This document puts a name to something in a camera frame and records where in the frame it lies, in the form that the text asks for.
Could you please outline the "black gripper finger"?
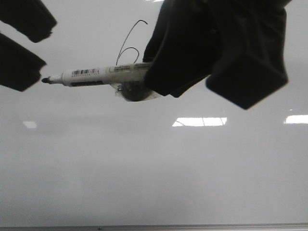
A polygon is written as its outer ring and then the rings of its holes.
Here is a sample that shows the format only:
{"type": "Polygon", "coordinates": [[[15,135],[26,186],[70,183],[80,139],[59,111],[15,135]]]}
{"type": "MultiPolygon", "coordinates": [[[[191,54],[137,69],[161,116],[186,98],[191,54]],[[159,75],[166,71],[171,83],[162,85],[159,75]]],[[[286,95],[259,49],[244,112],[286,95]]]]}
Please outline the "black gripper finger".
{"type": "Polygon", "coordinates": [[[211,74],[221,36],[206,0],[166,0],[143,55],[145,86],[175,98],[211,74]]]}
{"type": "Polygon", "coordinates": [[[287,0],[211,0],[222,54],[208,89],[249,109],[288,83],[283,51],[287,0]]]}

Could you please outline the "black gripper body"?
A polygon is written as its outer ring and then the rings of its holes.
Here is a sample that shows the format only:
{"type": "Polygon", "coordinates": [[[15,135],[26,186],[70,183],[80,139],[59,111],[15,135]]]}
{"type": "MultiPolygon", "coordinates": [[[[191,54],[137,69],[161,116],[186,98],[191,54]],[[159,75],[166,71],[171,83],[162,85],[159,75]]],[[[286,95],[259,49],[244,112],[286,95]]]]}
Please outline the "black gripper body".
{"type": "MultiPolygon", "coordinates": [[[[57,21],[40,0],[2,0],[0,20],[38,43],[51,35],[57,21]]],[[[0,35],[0,84],[23,92],[37,83],[46,62],[16,41],[0,35]]]]}

